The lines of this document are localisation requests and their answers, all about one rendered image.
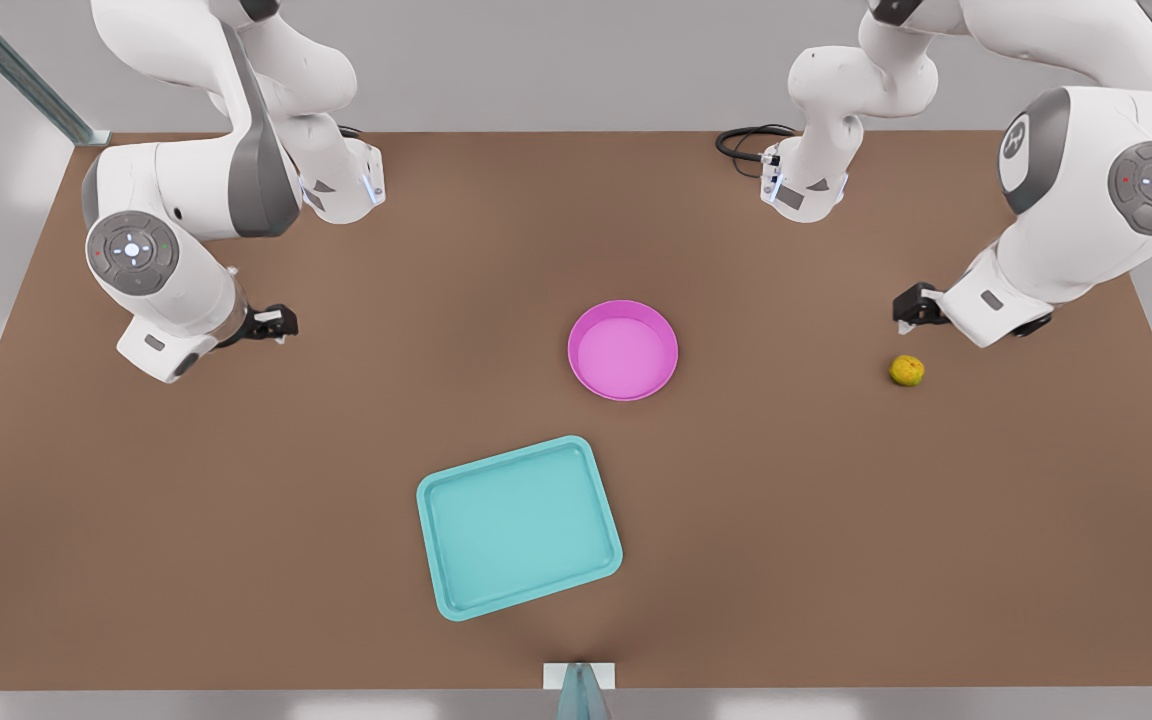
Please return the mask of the pink round plate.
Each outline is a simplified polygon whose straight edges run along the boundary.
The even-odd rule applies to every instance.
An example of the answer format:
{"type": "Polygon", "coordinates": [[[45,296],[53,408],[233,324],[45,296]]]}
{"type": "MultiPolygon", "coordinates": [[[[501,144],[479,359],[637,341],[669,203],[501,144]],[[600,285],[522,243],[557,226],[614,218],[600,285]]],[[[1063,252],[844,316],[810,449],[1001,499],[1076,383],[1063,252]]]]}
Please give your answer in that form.
{"type": "Polygon", "coordinates": [[[679,365],[675,328],[654,306],[611,300],[573,323],[566,346],[573,376],[596,396],[617,402],[649,397],[679,365]]]}

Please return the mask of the teal rectangular tray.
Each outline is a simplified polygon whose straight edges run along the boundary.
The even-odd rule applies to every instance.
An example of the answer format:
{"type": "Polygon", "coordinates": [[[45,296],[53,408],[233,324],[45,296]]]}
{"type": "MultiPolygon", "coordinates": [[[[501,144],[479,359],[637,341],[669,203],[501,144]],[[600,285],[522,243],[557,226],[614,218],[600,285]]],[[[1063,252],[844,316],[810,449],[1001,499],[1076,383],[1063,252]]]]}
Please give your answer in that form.
{"type": "Polygon", "coordinates": [[[416,505],[435,607],[453,623],[611,577],[626,558],[579,435],[435,471],[416,505]]]}

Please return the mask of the silver frame post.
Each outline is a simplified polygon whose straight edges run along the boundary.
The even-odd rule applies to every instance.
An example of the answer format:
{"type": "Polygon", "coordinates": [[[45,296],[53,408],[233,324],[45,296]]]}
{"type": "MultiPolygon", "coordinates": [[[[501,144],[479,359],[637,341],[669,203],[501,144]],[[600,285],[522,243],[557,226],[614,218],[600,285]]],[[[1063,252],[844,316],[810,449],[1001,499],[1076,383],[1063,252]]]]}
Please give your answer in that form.
{"type": "Polygon", "coordinates": [[[0,76],[22,94],[41,118],[50,120],[61,135],[77,147],[105,147],[113,132],[101,131],[88,124],[76,109],[41,78],[32,65],[0,35],[0,76]]]}
{"type": "Polygon", "coordinates": [[[544,664],[541,687],[559,692],[556,720],[611,720],[604,692],[616,688],[616,665],[544,664]]]}

